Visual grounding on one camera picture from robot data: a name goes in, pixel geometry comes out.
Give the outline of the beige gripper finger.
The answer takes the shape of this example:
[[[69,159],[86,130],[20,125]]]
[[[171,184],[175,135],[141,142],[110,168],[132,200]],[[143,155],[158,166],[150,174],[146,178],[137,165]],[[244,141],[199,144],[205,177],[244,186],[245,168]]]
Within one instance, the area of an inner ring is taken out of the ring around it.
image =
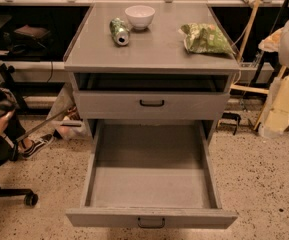
[[[289,126],[289,75],[275,79],[260,119],[258,133],[265,138],[283,134]]]
[[[280,28],[273,32],[271,35],[263,39],[259,45],[258,48],[265,52],[278,52],[280,47],[280,40],[282,35],[283,29]]]

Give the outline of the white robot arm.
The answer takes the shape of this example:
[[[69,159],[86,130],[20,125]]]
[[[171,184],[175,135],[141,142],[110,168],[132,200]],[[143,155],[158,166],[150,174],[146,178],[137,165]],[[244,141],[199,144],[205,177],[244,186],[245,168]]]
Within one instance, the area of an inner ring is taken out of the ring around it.
[[[265,51],[275,49],[279,63],[289,69],[289,20],[281,30],[259,44]],[[269,88],[267,101],[260,116],[258,132],[262,137],[274,138],[289,126],[289,74],[283,79],[275,78]]]

